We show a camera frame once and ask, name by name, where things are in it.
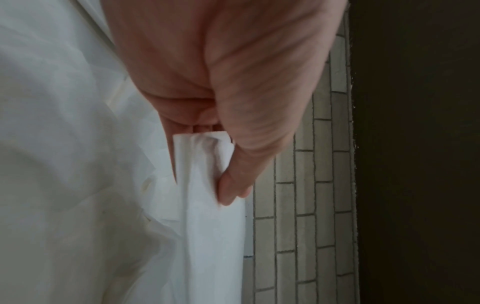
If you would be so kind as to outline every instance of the black surface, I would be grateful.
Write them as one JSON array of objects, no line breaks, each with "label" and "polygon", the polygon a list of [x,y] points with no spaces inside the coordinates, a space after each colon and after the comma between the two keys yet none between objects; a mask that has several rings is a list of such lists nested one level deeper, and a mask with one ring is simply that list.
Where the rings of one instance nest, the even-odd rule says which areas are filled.
[{"label": "black surface", "polygon": [[480,3],[352,1],[364,304],[480,303]]}]

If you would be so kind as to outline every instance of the crumpled white sheet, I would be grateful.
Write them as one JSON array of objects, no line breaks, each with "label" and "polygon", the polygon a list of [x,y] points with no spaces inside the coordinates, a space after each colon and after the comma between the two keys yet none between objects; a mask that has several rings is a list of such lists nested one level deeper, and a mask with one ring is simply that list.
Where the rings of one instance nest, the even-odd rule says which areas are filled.
[{"label": "crumpled white sheet", "polygon": [[[75,44],[81,40],[65,24],[69,18],[55,15],[57,2],[30,3],[35,19],[26,20],[29,14],[18,10],[25,1],[1,0],[1,301],[240,302],[242,203],[223,208],[216,200],[172,200],[181,206],[175,224],[143,208],[162,199],[148,187],[158,168],[103,102],[99,67],[82,49],[89,47]],[[223,141],[217,146],[224,168],[230,156],[221,152]],[[199,155],[183,160],[202,162],[209,154]],[[206,187],[209,171],[198,169],[185,176],[204,179],[179,187]],[[202,197],[212,199],[212,189],[204,190],[210,196]]]}]

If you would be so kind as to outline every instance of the human hand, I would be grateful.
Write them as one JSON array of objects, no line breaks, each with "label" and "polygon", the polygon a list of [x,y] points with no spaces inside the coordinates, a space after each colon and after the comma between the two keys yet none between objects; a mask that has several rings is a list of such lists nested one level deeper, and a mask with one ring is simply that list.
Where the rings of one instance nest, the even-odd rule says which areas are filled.
[{"label": "human hand", "polygon": [[224,205],[248,196],[292,140],[345,5],[102,0],[118,55],[158,111],[171,157],[174,134],[225,129],[235,141],[217,186]]}]

